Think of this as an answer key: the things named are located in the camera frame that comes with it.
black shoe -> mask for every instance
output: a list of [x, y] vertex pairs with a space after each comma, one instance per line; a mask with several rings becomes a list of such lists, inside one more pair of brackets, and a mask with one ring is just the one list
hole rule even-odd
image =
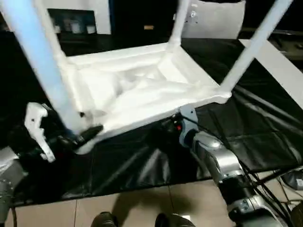
[[102, 212], [94, 218], [91, 227], [118, 227], [117, 218], [110, 212]]
[[291, 171], [281, 176], [282, 181], [297, 191], [303, 191], [303, 173], [302, 171]]
[[159, 214], [156, 219], [155, 227], [196, 227], [190, 220], [177, 214], [166, 216]]

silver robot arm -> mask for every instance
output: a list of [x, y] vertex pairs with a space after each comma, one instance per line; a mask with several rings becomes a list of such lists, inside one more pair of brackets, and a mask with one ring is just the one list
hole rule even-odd
[[262, 197], [255, 193], [235, 154], [214, 135], [198, 130], [195, 109], [186, 105], [181, 107], [180, 114], [179, 142], [190, 148], [201, 168], [206, 166], [227, 204], [230, 219], [241, 226], [282, 227]]
[[13, 206], [15, 188], [26, 176], [14, 151], [10, 147], [0, 150], [0, 225], [4, 225]]

black cloth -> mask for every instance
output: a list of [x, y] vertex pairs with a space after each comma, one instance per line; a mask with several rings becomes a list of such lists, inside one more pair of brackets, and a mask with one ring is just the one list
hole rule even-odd
[[[10, 42], [14, 47], [9, 47], [8, 40], [0, 43], [1, 50], [6, 50], [1, 53], [7, 53], [6, 58], [2, 56], [1, 68], [7, 77], [14, 79], [5, 82], [3, 89], [7, 94], [2, 94], [1, 98], [6, 103], [13, 100], [14, 104], [8, 106], [5, 114], [1, 113], [0, 124], [5, 125], [1, 126], [2, 145], [5, 145], [5, 133], [23, 121], [26, 103], [45, 101], [20, 47], [16, 47], [15, 41]], [[165, 41], [125, 40], [110, 35], [90, 36], [86, 40], [77, 37], [77, 41], [62, 36], [60, 40], [67, 55]], [[182, 47], [218, 83], [243, 50], [237, 40], [183, 39]], [[303, 111], [258, 61], [251, 64], [227, 103], [209, 104], [196, 111], [199, 124], [228, 144], [252, 171], [302, 164]], [[198, 171], [188, 150], [167, 133], [168, 123], [167, 119], [154, 122], [102, 141], [86, 155], [70, 154], [52, 164], [40, 166], [39, 171], [31, 174], [19, 187], [16, 205], [99, 196], [208, 178], [207, 172]]]

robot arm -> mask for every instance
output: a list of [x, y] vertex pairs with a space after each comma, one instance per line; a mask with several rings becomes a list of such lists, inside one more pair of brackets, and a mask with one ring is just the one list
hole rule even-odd
[[235, 154], [214, 135], [198, 130], [193, 107], [183, 106], [180, 113], [180, 144], [190, 148], [193, 156], [206, 166], [227, 204], [230, 219], [241, 226], [281, 227], [262, 197], [256, 195]]
[[[41, 128], [43, 117], [53, 114], [52, 122], [58, 121], [56, 113], [46, 105], [29, 103], [25, 117], [25, 127], [29, 135], [36, 141], [37, 146], [33, 150], [20, 153], [10, 147], [0, 149], [0, 227], [4, 225], [9, 209], [13, 206], [14, 190], [19, 183], [31, 171], [39, 171], [31, 164], [32, 161], [48, 163], [54, 162], [61, 155], [60, 152], [74, 152], [91, 139], [93, 139], [103, 126], [96, 126], [87, 129], [79, 135], [72, 135], [67, 129], [60, 128], [61, 133], [54, 135], [46, 141], [44, 129]], [[59, 151], [52, 151], [51, 147], [59, 148]]]

black tablecloth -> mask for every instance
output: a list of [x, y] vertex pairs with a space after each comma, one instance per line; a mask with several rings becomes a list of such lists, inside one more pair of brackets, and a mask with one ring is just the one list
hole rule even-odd
[[[67, 55], [160, 43], [110, 35], [82, 39], [60, 37]], [[0, 146], [24, 118], [29, 101], [47, 101], [12, 35], [2, 35], [2, 103]], [[183, 39], [182, 47], [217, 82], [221, 82], [243, 50], [237, 40]], [[302, 163], [302, 109], [267, 70], [254, 61], [223, 105], [197, 108], [199, 123], [228, 144], [252, 171], [289, 168]], [[16, 205], [112, 194], [141, 188], [206, 179], [194, 160], [163, 129], [163, 121], [107, 139], [87, 155], [69, 155], [39, 166], [23, 182]]]

